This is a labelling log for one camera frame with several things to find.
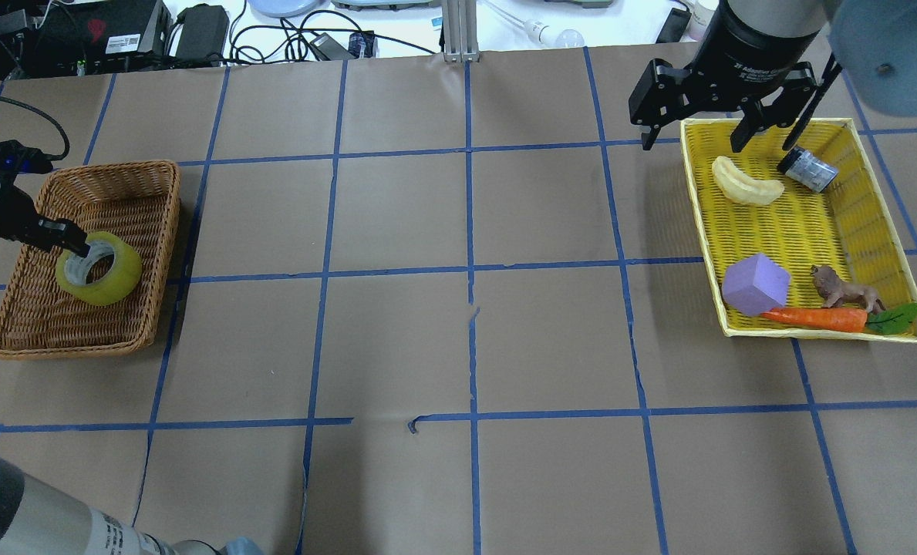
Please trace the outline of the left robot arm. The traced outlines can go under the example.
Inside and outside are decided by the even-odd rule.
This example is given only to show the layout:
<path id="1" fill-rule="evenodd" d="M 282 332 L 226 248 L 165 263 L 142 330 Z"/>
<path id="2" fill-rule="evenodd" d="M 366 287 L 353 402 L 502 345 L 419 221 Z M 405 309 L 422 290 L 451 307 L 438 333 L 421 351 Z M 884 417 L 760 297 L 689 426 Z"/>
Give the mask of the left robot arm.
<path id="1" fill-rule="evenodd" d="M 168 544 L 0 458 L 0 554 L 260 554 L 238 537 L 222 547 L 199 540 Z"/>

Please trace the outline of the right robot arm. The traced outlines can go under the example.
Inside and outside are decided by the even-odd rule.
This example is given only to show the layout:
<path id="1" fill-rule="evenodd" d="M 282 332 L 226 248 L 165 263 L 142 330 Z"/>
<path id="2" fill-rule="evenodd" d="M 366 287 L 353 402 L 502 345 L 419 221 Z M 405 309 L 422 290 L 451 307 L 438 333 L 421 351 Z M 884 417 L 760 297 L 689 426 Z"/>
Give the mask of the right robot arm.
<path id="1" fill-rule="evenodd" d="M 646 150 L 667 124 L 737 110 L 734 152 L 772 127 L 790 150 L 842 73 L 873 110 L 917 117 L 917 1 L 720 1 L 687 66 L 649 61 L 629 116 Z"/>

